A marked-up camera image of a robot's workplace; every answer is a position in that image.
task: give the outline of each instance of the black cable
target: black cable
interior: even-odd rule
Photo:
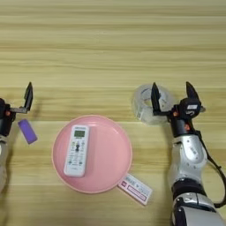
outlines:
[[[210,156],[209,152],[207,151],[207,147],[206,145],[204,144],[204,141],[203,139],[201,138],[201,135],[199,134],[199,137],[200,137],[200,141],[201,141],[201,144],[202,146],[206,149],[206,152],[207,152],[207,158],[208,160],[215,166],[215,168],[217,169],[221,179],[222,179],[222,182],[223,182],[223,185],[224,185],[224,197],[222,199],[221,202],[219,203],[214,203],[215,204],[215,207],[216,208],[220,208],[220,207],[223,207],[226,205],[226,176],[223,174],[222,172],[222,167],[217,165],[217,163],[215,162],[215,160]]]

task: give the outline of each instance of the pink plate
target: pink plate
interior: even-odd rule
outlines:
[[[86,174],[81,178],[64,174],[67,147],[75,124],[90,126]],[[79,117],[58,134],[52,161],[57,174],[72,189],[85,193],[105,192],[115,187],[128,172],[132,145],[124,130],[112,120],[100,116]]]

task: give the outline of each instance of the label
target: label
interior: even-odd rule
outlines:
[[[197,104],[193,104],[193,105],[188,105],[187,109],[197,109],[198,105]]]
[[[127,174],[124,179],[118,184],[122,190],[131,195],[135,200],[140,202],[143,205],[146,205],[153,190],[144,185],[137,178],[131,174]]]

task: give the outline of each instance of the orange accent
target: orange accent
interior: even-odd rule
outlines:
[[[5,111],[5,115],[6,115],[7,117],[9,117],[9,116],[11,115],[11,112],[10,112],[9,110]]]
[[[185,124],[185,129],[186,129],[187,131],[190,131],[190,130],[191,130],[191,128],[190,128],[190,126],[189,126],[188,124]]]
[[[173,112],[174,117],[177,117],[178,115],[179,115],[178,112],[176,112],[176,111]]]

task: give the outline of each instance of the wood grain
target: wood grain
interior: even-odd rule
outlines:
[[[153,81],[178,100],[187,80],[195,85],[207,112],[194,124],[226,172],[225,6],[224,0],[1,1],[0,96],[18,106],[33,81],[27,118],[39,137],[28,146],[17,123],[12,127],[1,225],[169,225],[170,128],[142,124],[131,108],[135,88]],[[117,188],[74,192],[57,177],[50,158],[56,135],[87,114],[127,131],[131,173],[154,189],[147,207]],[[210,166],[203,181],[209,197],[220,200],[222,182]],[[226,219],[225,207],[220,213]]]

